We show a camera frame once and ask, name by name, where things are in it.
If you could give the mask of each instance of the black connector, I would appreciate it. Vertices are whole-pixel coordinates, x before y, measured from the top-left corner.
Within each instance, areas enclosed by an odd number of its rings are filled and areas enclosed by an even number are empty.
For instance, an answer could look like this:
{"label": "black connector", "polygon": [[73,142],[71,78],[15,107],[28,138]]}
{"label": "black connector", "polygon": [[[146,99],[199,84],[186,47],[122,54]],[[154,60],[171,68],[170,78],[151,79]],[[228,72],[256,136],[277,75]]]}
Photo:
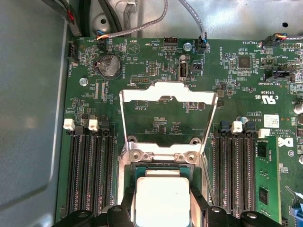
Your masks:
{"label": "black connector", "polygon": [[101,52],[107,52],[107,39],[97,40],[97,47]]}
{"label": "black connector", "polygon": [[75,41],[68,42],[67,59],[71,63],[78,63],[78,44]]}
{"label": "black connector", "polygon": [[282,38],[281,36],[286,36],[286,34],[275,33],[273,35],[270,35],[265,40],[260,41],[259,47],[265,49],[279,46],[285,40],[285,38]]}
{"label": "black connector", "polygon": [[201,36],[198,37],[198,43],[197,43],[197,54],[204,54],[206,51],[206,40],[202,39]]}
{"label": "black connector", "polygon": [[164,46],[178,46],[178,37],[165,37]]}

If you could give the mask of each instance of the wire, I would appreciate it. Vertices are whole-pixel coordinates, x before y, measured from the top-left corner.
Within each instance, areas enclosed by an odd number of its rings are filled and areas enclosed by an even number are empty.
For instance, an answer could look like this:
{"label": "wire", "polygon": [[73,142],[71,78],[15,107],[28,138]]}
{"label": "wire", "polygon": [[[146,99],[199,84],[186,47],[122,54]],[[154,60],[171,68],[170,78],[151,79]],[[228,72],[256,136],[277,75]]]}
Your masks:
{"label": "wire", "polygon": [[108,0],[103,0],[105,2],[105,4],[107,4],[107,7],[108,7],[108,10],[109,12],[111,13],[112,15],[112,18],[116,24],[116,27],[118,29],[118,32],[121,32],[122,31],[122,26],[121,26],[121,23],[120,23],[120,20],[115,12],[115,10],[113,9],[112,5],[108,2]]}
{"label": "wire", "polygon": [[199,17],[199,15],[197,14],[197,12],[190,6],[190,4],[186,1],[186,0],[179,0],[179,2],[187,9],[187,11],[190,13],[190,15],[194,18],[194,20],[196,21],[197,25],[200,28],[201,31],[201,38],[203,39],[205,36],[205,32],[204,32],[204,27],[203,24],[201,22],[201,19]]}
{"label": "wire", "polygon": [[303,40],[303,35],[288,35],[286,40]]}
{"label": "wire", "polygon": [[276,34],[275,36],[278,38],[281,38],[281,39],[286,39],[286,37],[287,37],[286,35],[278,35],[278,34]]}
{"label": "wire", "polygon": [[[127,4],[124,12],[123,12],[123,25],[124,25],[124,30],[130,30],[131,29],[131,24],[130,24],[130,13],[131,10],[133,9],[134,5],[132,4]],[[131,37],[131,34],[126,34],[125,37]]]}
{"label": "wire", "polygon": [[97,40],[102,39],[102,38],[113,38],[113,37],[117,37],[117,36],[131,34],[133,32],[137,32],[137,31],[140,31],[142,29],[145,29],[148,26],[155,25],[155,24],[157,24],[157,23],[159,23],[160,21],[163,20],[163,18],[165,17],[165,15],[167,13],[167,9],[168,9],[168,3],[167,3],[167,0],[164,0],[164,11],[163,11],[162,15],[158,19],[150,21],[150,22],[147,22],[147,23],[145,23],[145,24],[143,24],[141,26],[138,26],[138,27],[135,27],[135,28],[123,31],[123,32],[116,32],[116,33],[108,34],[107,37],[105,37],[103,35],[101,37],[98,37]]}
{"label": "wire", "polygon": [[97,33],[98,33],[98,34],[101,34],[101,35],[105,35],[105,33],[102,32],[102,31],[100,31],[100,30],[98,30]]}
{"label": "wire", "polygon": [[106,34],[106,35],[101,35],[101,36],[98,36],[98,37],[97,37],[97,40],[99,40],[99,39],[102,39],[102,38],[108,38],[108,34]]}
{"label": "wire", "polygon": [[46,5],[55,10],[70,26],[74,36],[82,36],[81,28],[76,19],[73,7],[66,0],[42,0]]}

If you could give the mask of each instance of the screw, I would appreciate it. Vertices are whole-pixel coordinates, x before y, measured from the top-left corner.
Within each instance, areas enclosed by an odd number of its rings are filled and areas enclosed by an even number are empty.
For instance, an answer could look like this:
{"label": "screw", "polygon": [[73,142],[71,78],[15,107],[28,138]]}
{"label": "screw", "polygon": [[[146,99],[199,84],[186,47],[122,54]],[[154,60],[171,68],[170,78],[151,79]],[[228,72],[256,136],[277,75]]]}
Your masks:
{"label": "screw", "polygon": [[192,45],[191,45],[190,43],[185,43],[185,44],[183,45],[183,49],[184,49],[185,51],[191,51]]}
{"label": "screw", "polygon": [[79,218],[85,218],[85,217],[87,217],[87,213],[85,213],[85,212],[81,212],[80,214],[79,214]]}
{"label": "screw", "polygon": [[218,208],[218,207],[213,207],[212,211],[215,212],[215,213],[219,213],[221,211],[221,209]]}
{"label": "screw", "polygon": [[120,207],[115,207],[114,209],[113,209],[113,211],[114,212],[120,212],[122,209],[120,208]]}
{"label": "screw", "polygon": [[79,80],[79,84],[81,86],[86,86],[87,84],[89,84],[89,80],[86,78],[86,77],[82,77],[80,80]]}
{"label": "screw", "polygon": [[251,219],[257,218],[257,216],[254,213],[247,213],[247,216],[250,217]]}

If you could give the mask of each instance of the memory chip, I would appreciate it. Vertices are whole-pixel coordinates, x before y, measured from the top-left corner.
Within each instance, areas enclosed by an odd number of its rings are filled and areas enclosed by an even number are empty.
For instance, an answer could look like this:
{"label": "memory chip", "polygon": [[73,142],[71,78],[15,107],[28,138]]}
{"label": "memory chip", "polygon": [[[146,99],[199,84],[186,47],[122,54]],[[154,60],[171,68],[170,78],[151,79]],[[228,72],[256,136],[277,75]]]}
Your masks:
{"label": "memory chip", "polygon": [[268,191],[264,188],[259,188],[259,200],[268,205]]}
{"label": "memory chip", "polygon": [[267,143],[258,143],[258,157],[267,157]]}
{"label": "memory chip", "polygon": [[249,56],[239,56],[238,57],[238,68],[239,69],[250,69],[250,57]]}

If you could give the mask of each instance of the white sticker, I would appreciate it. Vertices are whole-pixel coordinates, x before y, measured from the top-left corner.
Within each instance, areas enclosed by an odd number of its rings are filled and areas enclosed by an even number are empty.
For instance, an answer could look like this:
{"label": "white sticker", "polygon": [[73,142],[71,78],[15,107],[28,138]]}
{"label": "white sticker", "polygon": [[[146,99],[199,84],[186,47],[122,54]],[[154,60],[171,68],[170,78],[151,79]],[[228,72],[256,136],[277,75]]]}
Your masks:
{"label": "white sticker", "polygon": [[279,115],[265,114],[264,115],[264,127],[265,128],[279,128]]}

